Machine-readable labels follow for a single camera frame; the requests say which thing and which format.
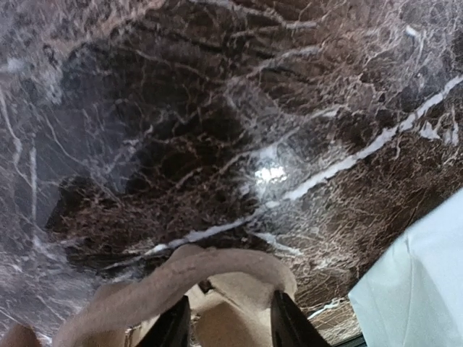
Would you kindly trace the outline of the brown cardboard cup carrier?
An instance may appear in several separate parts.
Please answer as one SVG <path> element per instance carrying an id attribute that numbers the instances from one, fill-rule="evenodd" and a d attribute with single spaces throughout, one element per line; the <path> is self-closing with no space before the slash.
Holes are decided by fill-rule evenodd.
<path id="1" fill-rule="evenodd" d="M 96 333 L 126 328 L 157 317 L 172 308 L 200 281 L 229 273 L 245 274 L 290 293 L 297 288 L 291 270 L 265 252 L 184 245 L 147 278 L 137 283 L 117 284 L 107 296 L 92 301 L 62 325 L 52 344 L 78 346 Z"/>

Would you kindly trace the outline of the light blue paper bag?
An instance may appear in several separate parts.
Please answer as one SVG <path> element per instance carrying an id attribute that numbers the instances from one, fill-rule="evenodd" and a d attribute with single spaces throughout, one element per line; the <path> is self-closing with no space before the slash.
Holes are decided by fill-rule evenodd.
<path id="1" fill-rule="evenodd" d="M 462 193 L 410 226 L 349 300 L 368 346 L 461 346 Z"/>

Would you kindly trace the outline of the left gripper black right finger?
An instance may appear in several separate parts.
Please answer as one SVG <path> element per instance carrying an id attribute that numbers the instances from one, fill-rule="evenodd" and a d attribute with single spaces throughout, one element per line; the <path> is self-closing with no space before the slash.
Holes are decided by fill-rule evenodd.
<path id="1" fill-rule="evenodd" d="M 331 347 L 283 291 L 273 292 L 271 336 L 275 347 Z"/>

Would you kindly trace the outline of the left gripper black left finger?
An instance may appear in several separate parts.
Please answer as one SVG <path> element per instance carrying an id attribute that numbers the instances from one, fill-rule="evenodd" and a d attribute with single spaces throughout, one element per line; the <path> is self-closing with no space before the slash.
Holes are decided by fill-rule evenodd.
<path id="1" fill-rule="evenodd" d="M 189 299 L 183 296 L 171 309 L 159 316 L 137 347 L 190 346 L 190 320 Z"/>

